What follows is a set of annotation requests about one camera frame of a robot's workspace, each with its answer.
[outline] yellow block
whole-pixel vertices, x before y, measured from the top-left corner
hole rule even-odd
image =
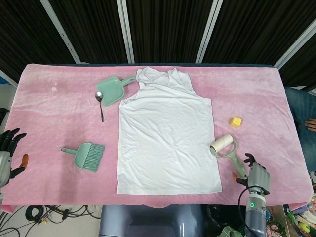
[[[231,121],[231,126],[232,127],[239,127],[241,125],[241,118],[234,117]]]

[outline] white tank top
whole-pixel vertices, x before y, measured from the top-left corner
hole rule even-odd
[[[211,99],[193,91],[187,73],[146,67],[139,91],[119,106],[118,194],[221,192]]]

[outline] green dustpan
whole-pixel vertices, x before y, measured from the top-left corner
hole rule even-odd
[[[96,88],[103,94],[102,102],[104,105],[110,105],[123,98],[125,94],[124,86],[135,81],[135,76],[131,76],[121,81],[118,77],[109,77],[96,84]]]

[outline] pink towel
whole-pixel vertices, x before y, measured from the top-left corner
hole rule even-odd
[[[28,168],[3,188],[4,205],[42,204],[237,204],[244,186],[232,178],[234,166],[218,159],[223,191],[208,195],[142,196],[116,194],[119,101],[103,107],[94,98],[95,84],[110,76],[135,75],[131,67],[63,67],[31,64],[24,70],[6,129],[21,128],[27,136],[13,157],[16,168],[28,153]],[[159,71],[170,66],[154,66]],[[239,142],[237,155],[252,153],[271,174],[267,205],[308,202],[313,194],[294,122],[278,70],[247,67],[177,67],[190,75],[198,95],[212,99],[215,137],[230,133]],[[125,98],[138,90],[125,87]],[[243,119],[240,128],[229,120]],[[80,170],[60,147],[104,144],[96,173]],[[245,204],[247,195],[242,198]]]

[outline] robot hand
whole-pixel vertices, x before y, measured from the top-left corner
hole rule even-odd
[[[14,151],[18,142],[26,136],[26,133],[21,133],[15,136],[19,131],[20,129],[17,128],[12,131],[8,130],[0,135],[0,188],[5,186],[10,178],[14,178],[27,167],[29,157],[28,155],[24,155],[20,167],[11,170]]]
[[[270,190],[270,174],[266,168],[258,164],[255,157],[246,153],[249,159],[244,162],[249,163],[250,171],[247,179],[236,178],[236,182],[246,186],[242,191],[238,200],[238,208],[240,210],[240,199],[245,191],[249,191],[246,206],[246,220],[244,221],[241,211],[239,211],[241,219],[244,221],[247,237],[265,237],[266,236],[266,200],[264,195],[269,194]]]

